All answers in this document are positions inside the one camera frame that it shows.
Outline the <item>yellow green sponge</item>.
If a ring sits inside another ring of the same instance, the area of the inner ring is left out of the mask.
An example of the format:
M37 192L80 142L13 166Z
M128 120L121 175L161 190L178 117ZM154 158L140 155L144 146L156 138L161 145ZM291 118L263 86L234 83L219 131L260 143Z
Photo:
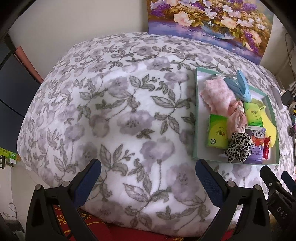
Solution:
M269 147L272 148L274 146L275 142L276 142L276 137L277 137L276 126L271 122L271 120L267 116L267 114L266 114L266 106L263 106L261 108L260 112L261 112L263 127L266 129L265 130L265 136L267 138L270 137Z

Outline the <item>teal white shallow tray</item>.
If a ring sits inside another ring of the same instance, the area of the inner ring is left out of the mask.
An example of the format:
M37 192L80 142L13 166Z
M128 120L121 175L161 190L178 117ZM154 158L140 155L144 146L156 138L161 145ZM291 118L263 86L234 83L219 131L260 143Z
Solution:
M195 123L195 136L194 136L194 150L193 150L193 159L205 159L207 161L227 163L227 156L224 153L224 150L207 147L206 141L208 138L208 124L210 111L206 107L206 104L203 102L203 99L199 95L200 90L203 87L205 80L211 78L212 75L218 74L217 72L198 67L196 68L195 73L195 82L196 82L196 123ZM250 94L254 99L261 101L265 105L265 112L269 120L276 126L275 114L269 95L265 94L261 90L249 86Z

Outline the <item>flower painting canvas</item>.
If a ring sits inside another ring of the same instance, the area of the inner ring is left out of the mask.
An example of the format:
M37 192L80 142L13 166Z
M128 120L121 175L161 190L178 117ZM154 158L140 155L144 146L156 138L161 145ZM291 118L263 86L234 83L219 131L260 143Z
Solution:
M149 33L199 40L260 64L273 25L261 1L147 1Z

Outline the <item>pink white fluffy cloth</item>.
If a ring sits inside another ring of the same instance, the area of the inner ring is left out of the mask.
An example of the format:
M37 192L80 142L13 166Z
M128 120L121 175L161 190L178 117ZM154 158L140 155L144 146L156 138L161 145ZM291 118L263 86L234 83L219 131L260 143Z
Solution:
M224 79L215 78L204 81L204 87L199 92L203 102L208 106L211 114L228 117L231 106L236 97Z

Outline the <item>purple baby wipes pack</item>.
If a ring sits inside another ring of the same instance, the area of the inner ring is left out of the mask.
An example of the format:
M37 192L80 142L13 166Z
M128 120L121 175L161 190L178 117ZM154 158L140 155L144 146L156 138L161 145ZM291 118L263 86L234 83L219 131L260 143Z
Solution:
M245 164L261 165L266 129L261 126L248 126L245 131L251 138L251 155L244 161Z

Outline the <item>leopard print scrunchie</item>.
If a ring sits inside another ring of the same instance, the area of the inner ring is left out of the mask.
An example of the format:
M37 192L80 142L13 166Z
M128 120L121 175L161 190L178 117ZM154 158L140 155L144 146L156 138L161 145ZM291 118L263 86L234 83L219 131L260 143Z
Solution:
M233 133L225 151L228 162L232 163L235 160L244 163L251 155L251 137L246 133Z

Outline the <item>red ring band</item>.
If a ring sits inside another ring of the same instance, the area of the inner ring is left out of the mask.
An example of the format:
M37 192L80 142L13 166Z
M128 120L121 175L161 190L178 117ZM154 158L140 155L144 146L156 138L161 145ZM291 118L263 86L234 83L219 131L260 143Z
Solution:
M267 160L269 157L269 145L271 141L271 136L265 138L264 140L264 146L263 146L263 159Z

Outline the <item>white power strip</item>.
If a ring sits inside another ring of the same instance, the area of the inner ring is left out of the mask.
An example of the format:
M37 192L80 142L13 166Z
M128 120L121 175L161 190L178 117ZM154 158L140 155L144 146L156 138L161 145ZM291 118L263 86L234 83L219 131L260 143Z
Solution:
M277 105L278 105L278 108L279 108L280 112L281 112L281 113L284 113L284 112L287 110L287 108L283 105L283 103L282 103L282 101L281 101L281 95L280 95L279 90L277 89L276 86L273 86L273 87L271 88L271 90L272 90L272 92L273 92L273 96L274 96L274 98L275 98L275 100L276 100L276 103L277 103Z

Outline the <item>dark cabinet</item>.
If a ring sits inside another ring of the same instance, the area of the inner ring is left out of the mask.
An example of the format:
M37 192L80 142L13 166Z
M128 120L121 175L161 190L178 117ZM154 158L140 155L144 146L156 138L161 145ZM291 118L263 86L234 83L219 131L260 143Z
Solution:
M21 125L40 83L16 55L9 35L1 41L1 148L16 153Z

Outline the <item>grey floral blanket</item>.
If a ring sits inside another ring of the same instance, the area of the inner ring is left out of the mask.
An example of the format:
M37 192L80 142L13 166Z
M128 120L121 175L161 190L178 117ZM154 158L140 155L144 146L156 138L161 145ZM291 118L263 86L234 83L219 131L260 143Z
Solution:
M91 159L102 173L85 209L116 225L201 235L217 213L195 174L195 70L235 75L270 98L278 129L276 176L295 175L291 119L271 91L275 77L200 41L127 33L74 45L33 98L17 141L25 165L51 187Z

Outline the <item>blue face mask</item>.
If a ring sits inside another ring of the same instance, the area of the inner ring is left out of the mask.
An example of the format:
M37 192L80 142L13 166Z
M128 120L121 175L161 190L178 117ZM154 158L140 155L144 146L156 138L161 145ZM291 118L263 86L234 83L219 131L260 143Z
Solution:
M230 77L225 77L224 81L238 99L243 102L251 102L252 98L249 86L242 71L237 70L235 80Z

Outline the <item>pink floral scrunchie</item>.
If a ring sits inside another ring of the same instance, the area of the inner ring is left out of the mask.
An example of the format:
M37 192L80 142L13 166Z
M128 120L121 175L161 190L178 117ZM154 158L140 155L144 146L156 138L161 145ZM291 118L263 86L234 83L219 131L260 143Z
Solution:
M247 118L244 113L243 102L236 101L229 110L229 118L227 119L227 136L231 139L234 133L244 133L247 127Z

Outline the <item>lime green cloth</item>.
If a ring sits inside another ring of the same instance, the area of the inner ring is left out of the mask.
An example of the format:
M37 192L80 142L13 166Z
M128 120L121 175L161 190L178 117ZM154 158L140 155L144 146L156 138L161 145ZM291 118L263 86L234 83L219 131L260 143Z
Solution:
M262 101L255 98L252 98L251 103L257 104L260 111L265 110L266 108L266 105Z

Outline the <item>green tissue pack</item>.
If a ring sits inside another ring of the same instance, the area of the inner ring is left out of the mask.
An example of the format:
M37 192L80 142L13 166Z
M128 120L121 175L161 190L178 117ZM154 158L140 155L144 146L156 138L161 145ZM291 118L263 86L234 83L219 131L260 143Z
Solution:
M263 121L259 106L252 102L244 102L244 112L247 118L247 124L249 126L260 126L263 127Z
M228 147L227 117L210 114L206 146L226 150Z

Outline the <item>black power adapter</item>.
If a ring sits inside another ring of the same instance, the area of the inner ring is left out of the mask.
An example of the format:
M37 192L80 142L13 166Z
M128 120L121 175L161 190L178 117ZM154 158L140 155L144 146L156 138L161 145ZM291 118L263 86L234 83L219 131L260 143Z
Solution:
M294 101L293 95L289 90L287 90L284 94L282 94L280 99L284 106L288 106Z

